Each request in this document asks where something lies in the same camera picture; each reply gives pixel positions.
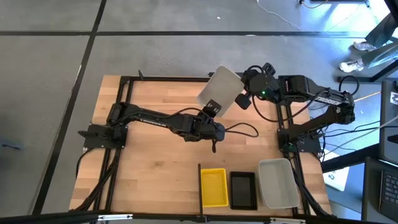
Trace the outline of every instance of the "wooden tabletop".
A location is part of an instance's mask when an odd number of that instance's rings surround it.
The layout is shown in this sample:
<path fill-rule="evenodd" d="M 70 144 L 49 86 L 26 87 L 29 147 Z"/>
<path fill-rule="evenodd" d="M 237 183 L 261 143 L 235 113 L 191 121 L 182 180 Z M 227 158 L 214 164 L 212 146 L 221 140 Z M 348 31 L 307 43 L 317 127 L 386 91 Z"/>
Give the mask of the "wooden tabletop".
<path fill-rule="evenodd" d="M 120 76 L 103 78 L 92 119 L 94 124 L 105 124 L 106 117 L 118 93 Z M 187 107 L 202 109 L 197 95 L 203 82 L 134 82 L 131 103 L 150 110 L 174 113 Z M 263 115 L 277 119 L 276 107 L 258 101 Z M 303 103 L 292 104 L 295 113 Z M 297 124 L 309 120 L 308 111 L 294 118 Z M 277 123 L 264 121 L 251 106 L 242 110 L 233 104 L 221 118 L 225 127 L 239 122 L 254 125 L 258 138 L 226 133 L 225 140 L 217 143 L 217 153 L 211 151 L 211 141 L 185 142 L 168 129 L 140 122 L 129 123 L 126 147 L 122 150 L 115 183 L 112 212 L 199 214 L 198 164 L 202 169 L 225 168 L 230 171 L 257 171 L 262 159 L 282 158 L 278 149 Z M 253 133 L 250 128 L 237 131 Z M 70 208 L 76 208 L 89 195 L 98 182 L 104 149 L 94 149 L 81 161 Z M 331 213 L 320 163 L 312 154 L 301 153 L 305 183 L 322 208 Z M 103 191 L 100 208 L 104 208 L 108 186 Z M 231 210 L 229 207 L 204 208 L 204 214 L 291 216 L 291 209 L 270 209 L 259 198 L 257 211 Z"/>

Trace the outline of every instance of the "gray floor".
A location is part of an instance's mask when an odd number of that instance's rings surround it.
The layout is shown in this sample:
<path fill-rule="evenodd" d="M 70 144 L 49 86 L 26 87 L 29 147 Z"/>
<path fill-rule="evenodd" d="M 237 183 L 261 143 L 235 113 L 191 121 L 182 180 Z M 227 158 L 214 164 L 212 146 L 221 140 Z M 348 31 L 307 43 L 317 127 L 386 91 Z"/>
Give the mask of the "gray floor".
<path fill-rule="evenodd" d="M 302 30 L 371 30 L 388 11 L 384 4 L 336 4 L 310 10 L 293 0 L 264 1 L 262 6 L 294 21 Z M 100 0 L 0 0 L 0 30 L 91 30 Z M 266 14 L 254 0 L 245 1 L 108 1 L 99 30 L 295 30 Z M 278 75 L 301 74 L 337 88 L 337 68 L 362 52 L 357 39 L 316 37 L 97 37 L 68 127 L 44 212 L 64 212 L 74 186 L 76 160 L 93 114 L 103 75 L 204 77 L 218 65 L 242 71 L 270 62 Z M 0 137 L 23 145 L 0 150 L 0 217 L 29 212 L 37 183 L 75 81 L 87 37 L 0 37 Z M 371 76 L 386 65 L 362 71 Z M 354 85 L 344 85 L 353 90 Z M 362 85 L 357 98 L 379 91 Z M 379 119 L 379 96 L 360 101 L 353 127 Z M 316 116 L 320 111 L 313 111 Z M 344 141 L 336 138 L 330 142 Z M 376 142 L 347 147 L 359 149 Z"/>

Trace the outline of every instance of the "white sneaker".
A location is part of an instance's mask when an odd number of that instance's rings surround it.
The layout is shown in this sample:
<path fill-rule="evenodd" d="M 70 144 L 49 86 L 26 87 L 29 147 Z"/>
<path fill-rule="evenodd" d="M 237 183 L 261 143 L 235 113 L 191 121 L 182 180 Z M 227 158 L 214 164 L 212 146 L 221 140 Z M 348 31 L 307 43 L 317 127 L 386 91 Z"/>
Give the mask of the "white sneaker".
<path fill-rule="evenodd" d="M 357 43 L 354 42 L 353 46 L 358 49 L 358 50 L 367 50 L 367 51 L 372 51 L 377 49 L 377 47 L 374 47 L 373 45 L 369 44 L 368 42 L 361 42 L 361 43 Z"/>
<path fill-rule="evenodd" d="M 362 59 L 358 59 L 350 62 L 341 62 L 339 67 L 343 72 L 361 71 L 364 68 L 364 64 Z"/>

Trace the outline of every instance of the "gray pants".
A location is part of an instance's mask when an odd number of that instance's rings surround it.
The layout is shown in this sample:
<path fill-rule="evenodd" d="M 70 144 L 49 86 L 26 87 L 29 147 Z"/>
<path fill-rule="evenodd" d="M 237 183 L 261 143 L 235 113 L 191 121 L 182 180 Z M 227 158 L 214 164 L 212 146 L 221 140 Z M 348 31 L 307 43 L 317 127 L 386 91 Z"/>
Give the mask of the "gray pants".
<path fill-rule="evenodd" d="M 398 57 L 398 42 L 380 47 L 391 38 L 397 27 L 398 24 L 390 13 L 365 37 L 367 42 L 378 47 L 362 56 L 365 66 L 370 68 Z"/>

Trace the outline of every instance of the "keyboard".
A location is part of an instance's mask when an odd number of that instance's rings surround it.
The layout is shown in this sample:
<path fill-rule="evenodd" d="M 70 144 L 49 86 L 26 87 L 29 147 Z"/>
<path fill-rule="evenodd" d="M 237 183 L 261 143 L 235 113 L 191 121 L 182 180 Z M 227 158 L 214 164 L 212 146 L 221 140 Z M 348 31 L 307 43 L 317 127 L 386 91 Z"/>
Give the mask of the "keyboard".
<path fill-rule="evenodd" d="M 380 212 L 398 222 L 398 175 L 382 173 Z"/>

